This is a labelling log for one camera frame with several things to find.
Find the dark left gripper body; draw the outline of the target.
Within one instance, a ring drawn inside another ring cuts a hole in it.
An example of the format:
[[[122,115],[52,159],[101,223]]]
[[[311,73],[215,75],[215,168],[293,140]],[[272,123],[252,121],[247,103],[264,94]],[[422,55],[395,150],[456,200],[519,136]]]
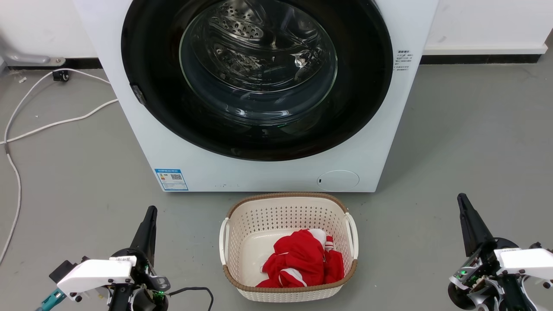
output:
[[[167,311],[170,289],[166,277],[154,271],[155,249],[126,248],[113,254],[111,260],[136,258],[130,276],[122,282],[109,281],[110,311]]]

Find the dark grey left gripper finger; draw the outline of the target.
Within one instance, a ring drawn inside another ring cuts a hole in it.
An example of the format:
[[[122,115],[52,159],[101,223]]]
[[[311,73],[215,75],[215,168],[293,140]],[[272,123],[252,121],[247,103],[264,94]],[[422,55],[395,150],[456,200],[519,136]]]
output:
[[[145,215],[145,254],[151,264],[154,264],[155,260],[157,212],[158,210],[155,206],[149,206]]]
[[[151,239],[153,235],[153,207],[149,206],[143,221],[140,223],[137,232],[131,242],[130,248],[138,250],[150,256]]]

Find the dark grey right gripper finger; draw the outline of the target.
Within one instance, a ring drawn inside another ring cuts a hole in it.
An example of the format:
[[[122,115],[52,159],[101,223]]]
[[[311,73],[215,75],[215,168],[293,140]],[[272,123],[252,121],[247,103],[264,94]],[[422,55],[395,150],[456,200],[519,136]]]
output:
[[[496,247],[496,241],[493,237],[490,230],[487,228],[486,224],[482,220],[482,217],[479,215],[478,211],[475,210],[474,216],[472,218],[472,238],[474,242],[477,242],[476,250],[483,247],[487,250],[493,250]]]
[[[472,238],[473,229],[471,222],[475,209],[465,193],[458,194],[458,206],[460,211],[460,223],[464,250],[466,256],[469,257],[475,252],[475,245],[477,245],[477,242],[474,242],[474,239]]]

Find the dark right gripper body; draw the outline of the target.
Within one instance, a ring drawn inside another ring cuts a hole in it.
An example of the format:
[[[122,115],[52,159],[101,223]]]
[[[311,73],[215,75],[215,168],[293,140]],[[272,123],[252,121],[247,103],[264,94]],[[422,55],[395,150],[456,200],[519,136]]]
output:
[[[526,269],[506,268],[502,256],[519,251],[509,241],[489,241],[479,246],[450,277],[448,296],[467,311],[531,311],[524,288]]]

